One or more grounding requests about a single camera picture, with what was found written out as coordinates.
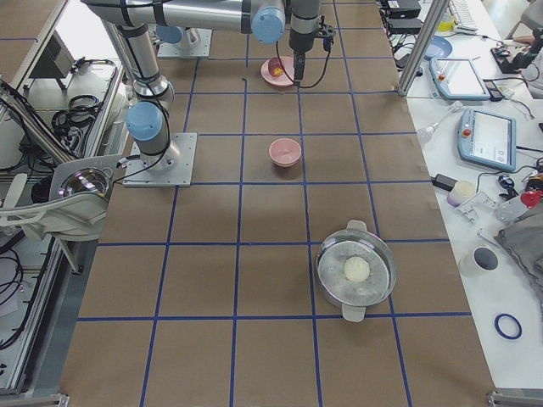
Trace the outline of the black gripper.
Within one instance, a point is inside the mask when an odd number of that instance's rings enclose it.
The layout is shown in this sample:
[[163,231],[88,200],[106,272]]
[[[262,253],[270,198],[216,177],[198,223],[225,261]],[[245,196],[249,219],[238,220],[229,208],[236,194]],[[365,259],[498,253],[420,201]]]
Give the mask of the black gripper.
[[294,51],[293,81],[303,81],[305,54],[312,47],[318,32],[319,0],[292,0],[290,2],[289,46]]

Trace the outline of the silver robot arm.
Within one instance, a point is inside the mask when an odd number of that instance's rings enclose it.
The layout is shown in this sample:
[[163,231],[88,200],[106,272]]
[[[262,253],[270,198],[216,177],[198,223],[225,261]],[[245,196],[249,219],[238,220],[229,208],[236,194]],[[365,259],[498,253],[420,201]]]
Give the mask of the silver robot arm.
[[155,32],[162,42],[180,49],[190,49],[199,44],[199,34],[192,28],[157,25]]
[[106,28],[110,40],[126,53],[125,69],[134,75],[139,103],[149,103],[169,122],[166,103],[173,100],[171,83],[163,76],[148,33],[150,24],[165,27],[238,31],[259,42],[277,43],[289,26],[294,53],[294,84],[303,80],[305,55],[321,36],[319,1],[85,1]]

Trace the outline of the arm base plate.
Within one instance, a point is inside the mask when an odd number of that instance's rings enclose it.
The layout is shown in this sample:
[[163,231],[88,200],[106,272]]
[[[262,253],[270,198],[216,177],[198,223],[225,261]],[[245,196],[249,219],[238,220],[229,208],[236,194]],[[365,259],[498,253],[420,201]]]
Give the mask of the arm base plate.
[[198,135],[193,132],[172,132],[171,144],[165,155],[148,156],[140,152],[136,142],[131,154],[138,159],[127,163],[126,174],[121,180],[124,187],[189,187]]
[[190,49],[180,49],[171,44],[162,42],[159,38],[158,57],[161,59],[197,59],[208,58],[210,54],[210,43],[212,30],[192,28],[199,34],[199,44]]

